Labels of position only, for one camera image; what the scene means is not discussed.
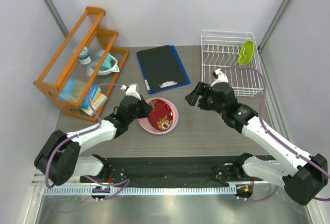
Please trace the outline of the pink plate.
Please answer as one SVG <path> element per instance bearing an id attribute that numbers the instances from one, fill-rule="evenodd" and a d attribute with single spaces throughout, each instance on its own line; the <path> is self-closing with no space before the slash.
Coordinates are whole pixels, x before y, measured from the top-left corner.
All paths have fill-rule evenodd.
<path id="1" fill-rule="evenodd" d="M 159 131 L 159 130 L 153 128 L 150 125 L 147 118 L 139 119 L 138 122 L 139 122 L 140 126 L 145 131 L 147 131 L 151 134 L 163 135 L 163 134 L 169 133 L 176 127 L 176 125 L 178 123 L 178 117 L 179 117 L 178 110 L 172 102 L 170 102 L 169 100 L 166 100 L 164 98 L 150 98 L 150 99 L 146 100 L 146 102 L 149 103 L 151 100 L 154 100 L 154 99 L 161 99 L 161 100 L 165 101 L 170 106 L 170 108 L 172 110 L 172 113 L 173 113 L 173 124 L 172 124 L 172 126 L 167 131 Z"/>

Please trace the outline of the red floral plate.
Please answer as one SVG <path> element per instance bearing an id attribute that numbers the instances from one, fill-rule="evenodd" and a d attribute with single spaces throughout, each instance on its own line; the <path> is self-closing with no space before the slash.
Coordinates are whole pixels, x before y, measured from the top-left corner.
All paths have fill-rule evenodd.
<path id="1" fill-rule="evenodd" d="M 161 99 L 151 100 L 149 106 L 152 107 L 147 118 L 150 125 L 159 131 L 167 131 L 173 124 L 173 113 L 170 106 Z"/>

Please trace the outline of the lime green plate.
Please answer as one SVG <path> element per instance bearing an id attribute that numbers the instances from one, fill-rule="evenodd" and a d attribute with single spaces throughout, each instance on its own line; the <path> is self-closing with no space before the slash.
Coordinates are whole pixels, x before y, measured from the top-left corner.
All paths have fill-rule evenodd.
<path id="1" fill-rule="evenodd" d="M 255 45 L 254 42 L 249 40 L 242 47 L 239 52 L 238 65 L 247 66 L 254 56 Z"/>

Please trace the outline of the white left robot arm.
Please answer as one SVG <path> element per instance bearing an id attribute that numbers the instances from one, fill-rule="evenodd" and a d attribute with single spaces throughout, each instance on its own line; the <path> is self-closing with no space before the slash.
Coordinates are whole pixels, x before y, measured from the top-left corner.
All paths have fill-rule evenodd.
<path id="1" fill-rule="evenodd" d="M 77 132 L 51 133 L 34 161 L 34 166 L 45 175 L 46 187 L 60 186 L 72 177 L 107 181 L 111 171 L 107 159 L 96 154 L 84 157 L 81 153 L 121 136 L 133 121 L 147 118 L 152 110 L 143 97 L 125 96 L 113 113 L 98 124 Z"/>

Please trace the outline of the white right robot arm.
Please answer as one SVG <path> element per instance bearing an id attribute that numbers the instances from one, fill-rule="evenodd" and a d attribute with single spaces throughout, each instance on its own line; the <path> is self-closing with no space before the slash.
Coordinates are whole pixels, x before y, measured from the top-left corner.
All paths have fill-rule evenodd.
<path id="1" fill-rule="evenodd" d="M 251 154 L 243 154 L 233 167 L 239 180 L 256 177 L 283 188 L 300 205 L 307 205 L 328 183 L 327 159 L 310 155 L 263 122 L 261 115 L 239 103 L 226 82 L 212 85 L 198 82 L 185 97 L 189 105 L 220 114 L 225 124 L 263 147 L 278 164 L 268 163 Z"/>

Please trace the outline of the orange wooden shelf rack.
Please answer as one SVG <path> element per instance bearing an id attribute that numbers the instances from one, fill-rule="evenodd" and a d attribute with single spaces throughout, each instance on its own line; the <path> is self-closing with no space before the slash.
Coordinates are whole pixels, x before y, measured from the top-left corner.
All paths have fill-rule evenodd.
<path id="1" fill-rule="evenodd" d="M 106 11 L 102 8 L 86 7 L 62 45 L 43 69 L 40 76 L 34 81 L 34 85 L 63 114 L 94 123 L 97 122 L 97 118 L 88 116 L 80 110 L 80 107 L 89 88 L 93 84 L 97 85 L 103 82 L 101 77 L 98 76 L 97 70 L 102 66 L 107 53 L 116 57 L 119 69 L 123 68 L 129 54 L 127 49 L 116 46 L 115 41 L 119 33 L 115 30 L 106 29 L 101 25 L 105 14 Z M 82 65 L 78 61 L 78 55 L 84 46 L 88 48 L 92 61 L 95 60 L 95 54 L 98 51 L 105 51 L 91 76 L 86 75 L 88 65 Z M 70 78 L 86 83 L 84 91 L 75 103 L 58 98 Z"/>

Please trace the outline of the blue black clipboard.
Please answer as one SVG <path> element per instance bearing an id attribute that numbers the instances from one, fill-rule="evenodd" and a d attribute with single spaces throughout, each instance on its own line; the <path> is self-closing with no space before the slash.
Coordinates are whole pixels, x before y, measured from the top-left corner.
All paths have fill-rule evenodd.
<path id="1" fill-rule="evenodd" d="M 136 55 L 148 93 L 191 84 L 175 46 L 159 46 L 138 51 Z"/>

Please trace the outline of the blue white book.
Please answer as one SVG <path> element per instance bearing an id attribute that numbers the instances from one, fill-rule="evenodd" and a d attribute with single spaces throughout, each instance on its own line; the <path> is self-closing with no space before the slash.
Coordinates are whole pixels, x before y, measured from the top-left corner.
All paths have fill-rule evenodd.
<path id="1" fill-rule="evenodd" d="M 94 112 L 92 111 L 90 105 L 88 104 L 88 100 L 92 104 L 92 107 L 95 111 L 97 111 L 106 101 L 107 97 L 101 93 L 101 88 L 97 87 L 90 91 L 90 94 L 87 94 L 82 102 L 80 110 L 82 110 L 85 114 L 92 117 L 94 116 Z"/>

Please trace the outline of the white bowl with teal items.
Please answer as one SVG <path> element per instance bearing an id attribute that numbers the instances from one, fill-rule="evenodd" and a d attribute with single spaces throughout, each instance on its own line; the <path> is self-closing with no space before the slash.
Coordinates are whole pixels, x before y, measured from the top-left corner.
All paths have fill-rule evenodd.
<path id="1" fill-rule="evenodd" d="M 95 60 L 91 61 L 88 64 L 87 70 L 86 70 L 86 75 L 91 76 L 96 69 L 96 66 L 98 65 L 99 61 L 101 60 L 101 57 L 105 53 L 104 50 L 100 50 L 95 54 Z M 112 56 L 110 53 L 107 53 L 106 58 L 100 67 L 98 71 L 98 76 L 106 76 L 111 73 L 118 73 L 120 72 L 119 65 L 118 65 L 118 60 Z"/>

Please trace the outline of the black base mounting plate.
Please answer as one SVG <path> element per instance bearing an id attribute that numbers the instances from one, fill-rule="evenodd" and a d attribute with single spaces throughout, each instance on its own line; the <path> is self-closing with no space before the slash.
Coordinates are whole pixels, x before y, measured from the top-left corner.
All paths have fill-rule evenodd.
<path id="1" fill-rule="evenodd" d="M 106 168 L 93 179 L 102 183 L 129 179 L 129 187 L 226 187 L 255 180 L 239 167 L 238 156 L 108 157 L 103 162 Z"/>

